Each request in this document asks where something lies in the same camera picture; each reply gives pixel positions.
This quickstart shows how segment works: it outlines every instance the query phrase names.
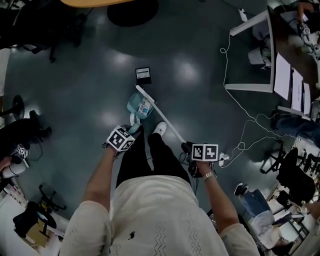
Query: white mop handle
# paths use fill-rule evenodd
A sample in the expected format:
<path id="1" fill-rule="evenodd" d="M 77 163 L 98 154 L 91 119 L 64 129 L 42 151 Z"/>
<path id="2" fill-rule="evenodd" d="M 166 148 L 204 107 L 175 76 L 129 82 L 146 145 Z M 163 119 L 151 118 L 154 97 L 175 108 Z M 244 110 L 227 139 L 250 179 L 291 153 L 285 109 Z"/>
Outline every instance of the white mop handle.
<path id="1" fill-rule="evenodd" d="M 177 130 L 174 128 L 174 126 L 169 122 L 169 120 L 166 118 L 166 116 L 161 112 L 161 110 L 157 107 L 157 105 L 154 103 L 153 99 L 149 96 L 148 93 L 144 89 L 142 89 L 139 85 L 136 85 L 135 88 L 144 96 L 147 98 L 147 100 L 150 102 L 150 104 L 154 107 L 154 109 L 159 113 L 159 115 L 163 118 L 163 120 L 166 122 L 166 124 L 171 128 L 175 136 L 179 139 L 181 143 L 186 143 L 186 141 L 180 136 L 180 134 L 177 132 Z"/>

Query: sleeve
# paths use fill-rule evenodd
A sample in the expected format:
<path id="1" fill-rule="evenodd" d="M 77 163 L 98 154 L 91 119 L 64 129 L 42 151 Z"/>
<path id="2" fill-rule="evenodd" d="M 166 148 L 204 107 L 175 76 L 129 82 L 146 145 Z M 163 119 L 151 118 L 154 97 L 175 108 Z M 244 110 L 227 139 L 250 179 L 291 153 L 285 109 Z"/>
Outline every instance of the sleeve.
<path id="1" fill-rule="evenodd" d="M 74 212 L 61 244 L 60 256 L 100 256 L 111 245 L 109 213 L 101 204 L 84 201 Z"/>
<path id="2" fill-rule="evenodd" d="M 242 224 L 228 226 L 220 236 L 230 256 L 260 256 L 254 239 Z"/>

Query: mop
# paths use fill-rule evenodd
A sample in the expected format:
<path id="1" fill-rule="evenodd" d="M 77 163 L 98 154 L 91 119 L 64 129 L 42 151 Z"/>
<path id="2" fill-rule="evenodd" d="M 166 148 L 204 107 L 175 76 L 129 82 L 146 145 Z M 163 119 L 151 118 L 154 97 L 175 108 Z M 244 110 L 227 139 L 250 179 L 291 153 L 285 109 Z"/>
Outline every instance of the mop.
<path id="1" fill-rule="evenodd" d="M 213 162 L 218 160 L 218 145 L 217 144 L 194 144 L 192 142 L 185 141 L 178 131 L 174 128 L 171 122 L 166 118 L 166 116 L 161 112 L 161 110 L 155 104 L 155 101 L 149 96 L 149 94 L 141 88 L 141 86 L 136 85 L 136 89 L 151 103 L 153 108 L 158 112 L 162 119 L 173 131 L 174 135 L 181 142 L 181 148 L 187 155 L 187 162 L 189 163 L 188 171 L 193 178 L 200 178 L 202 175 L 197 168 L 196 161 L 210 162 L 210 167 L 213 168 Z"/>

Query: black pants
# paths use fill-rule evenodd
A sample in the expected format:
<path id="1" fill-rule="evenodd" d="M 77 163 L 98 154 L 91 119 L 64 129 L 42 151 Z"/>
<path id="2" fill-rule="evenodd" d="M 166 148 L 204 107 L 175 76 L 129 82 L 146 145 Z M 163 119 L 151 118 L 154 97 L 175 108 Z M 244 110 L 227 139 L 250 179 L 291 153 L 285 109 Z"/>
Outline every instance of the black pants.
<path id="1" fill-rule="evenodd" d="M 145 136 L 142 126 L 139 131 L 141 134 L 131 148 L 124 153 L 115 187 L 117 188 L 126 180 L 151 175 L 176 176 L 190 184 L 188 173 L 158 133 L 153 133 L 148 138 L 154 167 L 154 170 L 151 170 L 145 152 Z"/>

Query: white sneaker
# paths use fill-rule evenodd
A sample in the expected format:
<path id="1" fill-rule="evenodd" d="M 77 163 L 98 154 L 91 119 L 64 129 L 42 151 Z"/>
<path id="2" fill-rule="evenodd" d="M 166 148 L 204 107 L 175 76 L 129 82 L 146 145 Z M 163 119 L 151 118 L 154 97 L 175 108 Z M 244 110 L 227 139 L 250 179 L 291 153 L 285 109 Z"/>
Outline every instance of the white sneaker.
<path id="1" fill-rule="evenodd" d="M 153 134 L 160 134 L 160 136 L 162 137 L 165 134 L 166 129 L 167 129 L 167 123 L 165 121 L 161 121 L 155 127 Z"/>

